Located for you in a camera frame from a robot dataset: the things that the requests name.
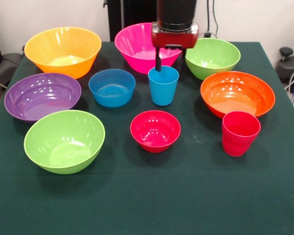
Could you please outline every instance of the purple bowl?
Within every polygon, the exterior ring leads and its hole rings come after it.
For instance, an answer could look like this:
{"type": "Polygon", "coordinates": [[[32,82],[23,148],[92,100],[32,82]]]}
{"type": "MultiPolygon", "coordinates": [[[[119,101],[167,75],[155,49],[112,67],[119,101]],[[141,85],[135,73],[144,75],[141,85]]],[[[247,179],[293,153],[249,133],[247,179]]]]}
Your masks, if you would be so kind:
{"type": "Polygon", "coordinates": [[[82,93],[74,78],[59,73],[40,73],[15,83],[4,97],[4,106],[13,117],[35,122],[44,116],[75,106],[82,93]]]}

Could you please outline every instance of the green cloth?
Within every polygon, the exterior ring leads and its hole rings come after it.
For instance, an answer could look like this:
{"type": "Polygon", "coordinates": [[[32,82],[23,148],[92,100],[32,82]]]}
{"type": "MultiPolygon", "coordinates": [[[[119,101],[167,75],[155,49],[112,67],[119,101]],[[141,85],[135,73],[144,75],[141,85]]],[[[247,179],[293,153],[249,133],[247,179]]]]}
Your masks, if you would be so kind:
{"type": "MultiPolygon", "coordinates": [[[[293,235],[294,108],[261,45],[234,44],[242,54],[234,70],[260,77],[276,95],[260,118],[259,137],[237,159],[222,150],[221,120],[205,106],[188,68],[173,103],[160,108],[151,102],[147,76],[133,71],[113,43],[103,43],[79,79],[76,109],[96,115],[106,129],[101,152],[84,171],[55,175],[31,162],[23,149],[30,124],[11,117],[2,100],[0,235],[293,235]],[[136,78],[123,107],[100,107],[88,89],[91,75],[108,68],[136,78]],[[138,113],[152,109],[172,113],[182,126],[179,140],[157,155],[142,150],[129,131],[138,113]]],[[[38,72],[24,58],[9,87],[38,72]]]]}

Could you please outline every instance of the cup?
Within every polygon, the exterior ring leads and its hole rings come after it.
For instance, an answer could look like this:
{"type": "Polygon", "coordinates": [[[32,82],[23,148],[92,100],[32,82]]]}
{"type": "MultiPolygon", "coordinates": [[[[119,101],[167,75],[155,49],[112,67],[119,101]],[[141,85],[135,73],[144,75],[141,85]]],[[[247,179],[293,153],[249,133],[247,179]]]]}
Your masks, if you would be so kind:
{"type": "Polygon", "coordinates": [[[248,151],[261,129],[260,121],[252,114],[234,111],[222,119],[222,145],[232,157],[240,157],[248,151]]]}
{"type": "Polygon", "coordinates": [[[161,71],[152,68],[148,72],[151,100],[159,106],[173,102],[179,73],[170,66],[162,66],[161,71]]]}

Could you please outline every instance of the bowl rim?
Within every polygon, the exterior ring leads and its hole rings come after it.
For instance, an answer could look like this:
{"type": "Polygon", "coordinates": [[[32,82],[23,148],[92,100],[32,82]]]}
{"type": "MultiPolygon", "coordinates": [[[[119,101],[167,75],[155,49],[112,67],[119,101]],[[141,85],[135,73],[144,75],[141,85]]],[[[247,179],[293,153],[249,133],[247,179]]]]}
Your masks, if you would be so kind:
{"type": "Polygon", "coordinates": [[[163,147],[167,147],[167,146],[172,145],[172,144],[175,143],[175,142],[177,141],[177,139],[180,137],[180,135],[181,135],[181,129],[182,129],[182,128],[181,128],[181,124],[180,124],[179,120],[178,120],[174,115],[172,115],[172,114],[170,114],[170,113],[168,113],[168,112],[162,111],[162,110],[148,110],[148,111],[141,112],[141,113],[137,114],[137,115],[133,118],[133,120],[131,121],[131,124],[130,124],[130,133],[131,133],[131,136],[134,138],[134,140],[135,140],[138,144],[141,144],[141,145],[143,145],[143,146],[152,147],[152,148],[163,148],[163,147]],[[143,142],[141,142],[141,141],[138,140],[137,138],[135,138],[135,136],[133,135],[133,132],[132,132],[132,125],[133,125],[135,119],[136,119],[137,117],[139,117],[140,115],[143,115],[143,114],[146,114],[146,113],[151,113],[151,112],[153,112],[153,113],[154,113],[154,112],[157,112],[157,113],[163,113],[163,114],[165,114],[165,115],[171,116],[171,117],[173,117],[173,119],[177,122],[178,127],[179,127],[179,128],[178,128],[178,134],[176,135],[176,137],[175,137],[170,143],[167,143],[167,144],[162,145],[162,146],[149,146],[149,145],[144,144],[143,142]]]}
{"type": "Polygon", "coordinates": [[[95,115],[91,114],[91,113],[88,113],[86,111],[82,111],[82,110],[63,110],[63,111],[59,111],[59,112],[55,112],[55,113],[52,113],[52,114],[49,114],[41,119],[38,120],[38,122],[36,122],[35,124],[33,124],[30,129],[27,131],[26,135],[25,135],[25,138],[24,138],[24,143],[23,143],[23,146],[24,146],[24,151],[27,155],[27,157],[32,161],[34,162],[36,165],[40,166],[40,167],[45,167],[45,168],[51,168],[51,169],[67,169],[67,168],[71,168],[71,167],[74,167],[74,166],[77,166],[77,165],[80,165],[86,161],[88,161],[89,159],[91,159],[96,153],[98,153],[100,151],[100,149],[102,148],[103,146],[103,143],[104,143],[104,140],[105,140],[105,129],[104,129],[104,125],[102,124],[102,122],[100,121],[100,119],[98,117],[96,117],[95,115]],[[57,115],[59,113],[64,113],[64,112],[70,112],[70,113],[83,113],[83,114],[86,114],[86,115],[89,115],[89,116],[92,116],[93,118],[95,118],[99,124],[100,124],[100,127],[102,127],[102,130],[103,130],[103,137],[102,137],[102,140],[101,140],[101,143],[99,145],[99,147],[95,150],[94,153],[91,153],[90,154],[90,157],[84,159],[83,161],[77,163],[77,164],[74,164],[74,165],[70,165],[70,166],[66,166],[66,167],[60,167],[60,166],[57,166],[57,167],[53,167],[53,166],[48,166],[48,165],[44,165],[44,164],[40,164],[38,163],[36,160],[34,160],[29,154],[28,154],[28,151],[27,151],[27,148],[26,148],[26,140],[28,138],[28,135],[30,133],[30,131],[40,123],[41,120],[44,120],[46,118],[49,118],[50,116],[53,116],[53,115],[57,115]]]}
{"type": "Polygon", "coordinates": [[[105,72],[107,72],[107,71],[121,71],[121,72],[123,72],[123,73],[126,73],[127,75],[130,75],[130,77],[132,78],[132,81],[134,81],[134,85],[133,85],[133,87],[132,87],[127,93],[122,94],[122,95],[118,95],[117,97],[122,97],[122,96],[127,95],[128,93],[131,93],[131,92],[134,91],[135,86],[136,86],[136,80],[135,80],[135,77],[134,77],[130,72],[125,71],[125,70],[121,70],[121,69],[106,69],[106,70],[101,70],[101,71],[99,71],[99,72],[96,72],[96,73],[95,73],[93,76],[91,76],[91,78],[89,79],[89,81],[88,81],[88,88],[90,89],[90,91],[91,91],[92,93],[95,93],[95,94],[96,94],[97,96],[99,96],[99,97],[110,98],[110,97],[106,97],[105,95],[100,95],[100,94],[98,94],[97,92],[95,92],[95,91],[90,87],[90,82],[91,82],[92,79],[94,79],[94,77],[95,77],[96,75],[98,75],[98,74],[100,74],[100,73],[105,73],[105,72]]]}
{"type": "Polygon", "coordinates": [[[13,87],[17,86],[18,84],[20,84],[21,82],[23,82],[23,81],[25,81],[25,80],[31,79],[32,77],[40,76],[40,75],[42,75],[42,74],[56,74],[56,75],[61,75],[61,76],[64,76],[64,77],[67,77],[67,78],[70,78],[70,79],[74,80],[74,83],[78,85],[78,86],[77,86],[77,87],[78,87],[78,91],[77,91],[77,97],[78,97],[78,99],[76,99],[76,101],[74,102],[74,104],[71,105],[70,109],[73,108],[73,107],[78,103],[78,101],[79,101],[79,99],[80,99],[80,97],[81,97],[81,95],[82,95],[82,87],[81,87],[80,83],[79,83],[76,79],[74,79],[73,77],[71,77],[71,76],[69,76],[69,75],[62,74],[62,73],[57,73],[57,72],[41,72],[41,73],[33,74],[33,75],[31,75],[31,76],[27,76],[27,77],[25,77],[25,78],[22,78],[20,81],[14,83],[14,84],[13,84],[13,85],[7,90],[7,92],[5,93],[4,101],[3,101],[3,102],[4,102],[4,107],[5,107],[5,110],[6,110],[6,111],[7,111],[12,117],[17,118],[17,119],[22,120],[22,121],[28,121],[28,122],[35,122],[35,121],[38,121],[38,120],[36,120],[36,119],[26,119],[26,118],[23,118],[23,117],[16,116],[15,114],[13,114],[13,113],[10,111],[10,109],[7,108],[7,104],[6,104],[6,103],[7,103],[7,97],[8,97],[8,95],[10,94],[10,90],[11,90],[13,87]]]}
{"type": "Polygon", "coordinates": [[[250,73],[247,73],[247,72],[241,72],[241,71],[223,71],[223,72],[217,72],[217,73],[214,73],[214,74],[208,76],[205,80],[203,80],[203,82],[201,83],[201,86],[200,86],[200,95],[201,95],[202,99],[204,100],[204,102],[206,103],[207,106],[209,106],[209,107],[213,108],[214,110],[220,112],[221,114],[223,114],[223,116],[226,115],[226,113],[224,113],[224,112],[222,112],[222,111],[220,111],[220,110],[218,110],[218,109],[212,107],[212,106],[207,102],[207,100],[206,100],[206,98],[205,98],[205,96],[204,96],[204,94],[203,94],[203,90],[202,90],[202,89],[203,89],[203,88],[202,88],[203,85],[204,85],[205,83],[207,83],[207,81],[209,81],[209,79],[213,78],[214,76],[217,76],[218,74],[222,74],[222,73],[233,73],[233,74],[244,74],[244,75],[248,75],[248,76],[251,76],[251,77],[253,77],[254,79],[256,79],[256,80],[262,82],[265,86],[267,86],[267,87],[269,88],[269,90],[270,90],[270,94],[271,94],[272,97],[273,97],[273,102],[272,102],[272,104],[271,104],[266,110],[264,110],[263,112],[261,112],[261,113],[259,113],[259,114],[256,113],[256,114],[255,114],[255,117],[258,118],[258,117],[260,117],[260,116],[262,116],[262,115],[268,113],[268,112],[274,107],[274,105],[275,105],[275,93],[274,93],[273,89],[271,88],[271,86],[269,86],[269,84],[268,84],[267,82],[265,82],[264,80],[262,80],[261,78],[255,76],[255,75],[253,75],[253,74],[250,74],[250,73]]]}
{"type": "MultiPolygon", "coordinates": [[[[121,30],[117,33],[116,37],[114,38],[114,45],[115,45],[116,48],[119,50],[119,52],[121,52],[122,54],[124,54],[124,55],[126,55],[126,56],[129,56],[129,57],[131,57],[131,58],[136,58],[135,56],[130,55],[130,54],[128,54],[128,53],[125,53],[123,50],[121,50],[121,49],[118,47],[116,41],[117,41],[117,39],[119,38],[121,32],[123,32],[124,30],[129,29],[129,28],[132,28],[132,27],[136,27],[136,26],[139,26],[139,25],[142,25],[142,24],[143,24],[143,25],[145,25],[145,24],[149,24],[149,25],[152,26],[152,22],[135,23],[135,24],[129,25],[129,26],[127,26],[127,27],[121,29],[121,30]]],[[[179,55],[179,54],[182,53],[181,50],[171,50],[171,51],[174,51],[174,52],[176,51],[176,53],[174,53],[174,54],[172,54],[172,55],[170,55],[169,57],[166,57],[166,58],[164,58],[164,59],[171,58],[171,57],[177,56],[177,55],[179,55]]],[[[149,61],[152,61],[152,60],[156,60],[156,57],[155,57],[154,59],[147,58],[147,59],[140,59],[140,60],[149,60],[149,61]]]]}
{"type": "Polygon", "coordinates": [[[44,64],[44,63],[40,63],[40,62],[37,62],[33,59],[31,59],[29,56],[28,56],[28,53],[27,53],[27,45],[28,43],[33,40],[34,38],[40,36],[41,34],[44,34],[46,32],[49,32],[49,31],[55,31],[55,30],[59,30],[59,29],[63,29],[63,28],[74,28],[74,29],[80,29],[80,30],[84,30],[84,31],[88,31],[90,33],[92,33],[93,35],[95,35],[95,37],[97,37],[99,39],[99,47],[98,47],[98,50],[93,53],[91,56],[89,56],[88,58],[84,59],[83,61],[81,62],[78,62],[76,64],[72,64],[72,65],[61,65],[61,66],[57,66],[57,65],[52,65],[51,67],[68,67],[68,66],[74,66],[74,65],[78,65],[78,64],[81,64],[91,58],[93,58],[96,54],[98,54],[98,52],[100,51],[101,47],[102,47],[102,41],[101,41],[101,38],[99,35],[97,35],[95,32],[89,30],[89,29],[86,29],[86,28],[82,28],[82,27],[76,27],[76,26],[63,26],[63,27],[55,27],[55,28],[50,28],[50,29],[47,29],[47,30],[44,30],[42,32],[39,32],[37,34],[35,34],[34,36],[32,36],[30,39],[28,39],[28,41],[26,42],[25,46],[24,46],[24,54],[25,56],[27,57],[27,59],[29,59],[30,61],[32,61],[33,63],[35,64],[38,64],[38,65],[42,65],[42,66],[50,66],[49,64],[44,64]]]}
{"type": "Polygon", "coordinates": [[[189,63],[191,63],[192,65],[195,65],[196,67],[200,67],[200,68],[203,68],[203,69],[210,69],[210,70],[222,70],[222,69],[228,69],[228,68],[230,68],[230,67],[232,67],[232,66],[235,66],[240,60],[241,60],[241,52],[240,52],[240,50],[237,48],[237,46],[235,46],[233,43],[231,43],[231,42],[228,42],[228,41],[226,41],[226,40],[223,40],[223,39],[220,39],[220,38],[198,38],[197,39],[197,42],[199,41],[199,40],[209,40],[209,41],[211,41],[211,40],[215,40],[215,41],[221,41],[221,42],[224,42],[224,43],[226,43],[226,44],[230,44],[238,53],[239,53],[239,56],[238,56],[238,59],[237,59],[237,61],[235,62],[235,63],[233,63],[233,64],[231,64],[231,65],[229,65],[229,66],[225,66],[225,67],[219,67],[219,68],[217,68],[217,69],[211,69],[211,68],[206,68],[206,67],[203,67],[203,66],[200,66],[200,65],[198,65],[198,64],[195,64],[195,63],[193,63],[189,58],[188,58],[188,54],[187,54],[187,52],[186,52],[186,55],[185,55],[185,60],[186,60],[186,62],[189,62],[189,63]]]}

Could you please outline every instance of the white wall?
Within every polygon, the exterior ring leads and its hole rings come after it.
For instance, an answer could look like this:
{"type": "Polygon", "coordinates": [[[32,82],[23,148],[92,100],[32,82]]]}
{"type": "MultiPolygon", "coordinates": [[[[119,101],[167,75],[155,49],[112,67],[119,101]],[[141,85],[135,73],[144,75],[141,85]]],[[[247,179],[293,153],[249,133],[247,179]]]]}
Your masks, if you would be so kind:
{"type": "MultiPolygon", "coordinates": [[[[206,2],[197,0],[195,21],[202,32],[207,30],[206,2]]],[[[218,38],[258,41],[273,65],[280,59],[281,47],[294,50],[294,0],[215,0],[215,13],[218,38]]],[[[210,31],[215,28],[211,13],[210,31]]]]}
{"type": "Polygon", "coordinates": [[[35,34],[49,28],[78,26],[109,41],[107,7],[103,0],[0,0],[0,49],[21,52],[35,34]]]}
{"type": "MultiPolygon", "coordinates": [[[[260,41],[273,64],[279,59],[280,47],[294,49],[294,0],[215,1],[219,38],[260,41]]],[[[103,9],[102,3],[103,0],[0,0],[0,48],[3,53],[20,52],[36,33],[68,25],[88,28],[109,41],[107,8],[103,9]]],[[[204,32],[206,0],[197,0],[195,21],[204,32]]],[[[212,14],[210,22],[210,30],[214,30],[212,14]]]]}

